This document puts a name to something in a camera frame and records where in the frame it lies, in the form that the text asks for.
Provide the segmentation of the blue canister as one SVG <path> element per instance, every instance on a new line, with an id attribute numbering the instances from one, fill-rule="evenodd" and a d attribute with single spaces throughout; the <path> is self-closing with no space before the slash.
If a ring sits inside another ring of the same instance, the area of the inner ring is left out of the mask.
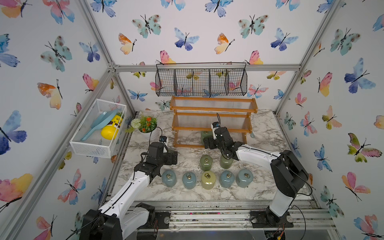
<path id="1" fill-rule="evenodd" d="M 220 184 L 223 188 L 230 188 L 235 181 L 235 175 L 226 170 L 223 171 L 222 174 L 220 175 Z"/>
<path id="2" fill-rule="evenodd" d="M 248 169 L 241 169 L 236 176 L 237 185 L 240 188 L 247 188 L 254 179 L 253 173 Z"/>
<path id="3" fill-rule="evenodd" d="M 196 175 L 193 172 L 187 172 L 183 175 L 183 184 L 187 190 L 195 188 L 197 183 Z"/>
<path id="4" fill-rule="evenodd" d="M 166 170 L 162 174 L 162 181 L 166 187 L 168 188 L 174 187 L 177 183 L 176 173 L 173 170 Z"/>

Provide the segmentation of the yellow canister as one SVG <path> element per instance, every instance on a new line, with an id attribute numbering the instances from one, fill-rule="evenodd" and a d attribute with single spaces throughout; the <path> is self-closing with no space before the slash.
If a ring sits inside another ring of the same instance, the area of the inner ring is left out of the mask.
<path id="1" fill-rule="evenodd" d="M 212 171 L 205 171 L 202 174 L 202 187 L 211 190 L 216 183 L 216 175 Z"/>

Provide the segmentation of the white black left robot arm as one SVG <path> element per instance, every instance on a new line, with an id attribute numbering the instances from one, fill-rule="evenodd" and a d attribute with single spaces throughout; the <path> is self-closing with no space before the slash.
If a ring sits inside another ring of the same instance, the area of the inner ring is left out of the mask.
<path id="1" fill-rule="evenodd" d="M 88 211 L 83 225 L 78 230 L 80 240 L 124 240 L 138 228 L 153 227 L 156 221 L 155 208 L 138 204 L 128 213 L 138 195 L 161 176 L 161 168 L 178 163 L 177 151 L 169 151 L 162 142 L 153 142 L 148 151 L 141 153 L 141 161 L 134 167 L 128 182 L 97 211 Z"/>

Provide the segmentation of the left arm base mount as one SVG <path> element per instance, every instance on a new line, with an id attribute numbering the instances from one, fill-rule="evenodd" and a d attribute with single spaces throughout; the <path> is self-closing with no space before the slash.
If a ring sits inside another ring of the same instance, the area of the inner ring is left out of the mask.
<path id="1" fill-rule="evenodd" d="M 155 209 L 154 206 L 144 203 L 139 203 L 138 205 L 136 205 L 136 208 L 143 208 L 149 213 L 147 222 L 144 225 L 140 226 L 139 229 L 154 228 L 155 230 L 158 230 L 169 228 L 169 224 L 171 221 L 170 212 L 159 212 Z"/>

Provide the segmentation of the green canister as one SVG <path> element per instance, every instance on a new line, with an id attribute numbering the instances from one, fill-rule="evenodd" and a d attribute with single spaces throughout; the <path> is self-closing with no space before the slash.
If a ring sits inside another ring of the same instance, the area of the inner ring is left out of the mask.
<path id="1" fill-rule="evenodd" d="M 212 131 L 201 131 L 201 138 L 204 139 L 204 138 L 210 138 L 213 136 L 213 132 Z"/>
<path id="2" fill-rule="evenodd" d="M 221 158 L 220 158 L 220 166 L 223 169 L 229 169 L 232 166 L 233 162 L 234 162 L 234 159 L 232 159 L 232 158 L 226 159 L 223 156 L 221 156 Z"/>
<path id="3" fill-rule="evenodd" d="M 200 166 L 203 171 L 210 171 L 213 165 L 213 158 L 209 155 L 203 155 L 200 158 Z"/>

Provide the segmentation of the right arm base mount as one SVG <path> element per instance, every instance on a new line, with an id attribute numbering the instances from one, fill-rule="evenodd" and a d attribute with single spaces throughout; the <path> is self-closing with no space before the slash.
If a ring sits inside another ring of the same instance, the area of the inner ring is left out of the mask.
<path id="1" fill-rule="evenodd" d="M 281 217 L 274 214 L 270 209 L 251 211 L 250 222 L 253 228 L 293 228 L 293 218 L 287 211 Z"/>

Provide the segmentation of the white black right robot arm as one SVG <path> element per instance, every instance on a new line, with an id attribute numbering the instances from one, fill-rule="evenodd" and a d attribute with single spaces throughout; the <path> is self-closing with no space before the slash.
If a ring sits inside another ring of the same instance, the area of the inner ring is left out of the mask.
<path id="1" fill-rule="evenodd" d="M 205 137 L 203 142 L 206 149 L 219 149 L 226 159 L 258 165 L 272 172 L 278 190 L 266 212 L 273 217 L 280 218 L 287 213 L 309 179 L 307 171 L 292 151 L 268 152 L 235 142 L 226 127 L 214 128 L 213 135 Z"/>

